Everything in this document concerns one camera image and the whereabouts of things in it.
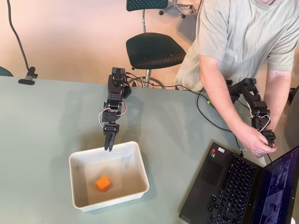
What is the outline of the person's right hand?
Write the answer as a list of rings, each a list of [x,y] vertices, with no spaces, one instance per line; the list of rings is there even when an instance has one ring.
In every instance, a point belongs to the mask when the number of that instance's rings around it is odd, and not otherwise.
[[[241,141],[256,158],[262,158],[266,154],[273,153],[277,150],[275,144],[270,147],[267,139],[252,127],[245,129],[245,134],[242,135]]]

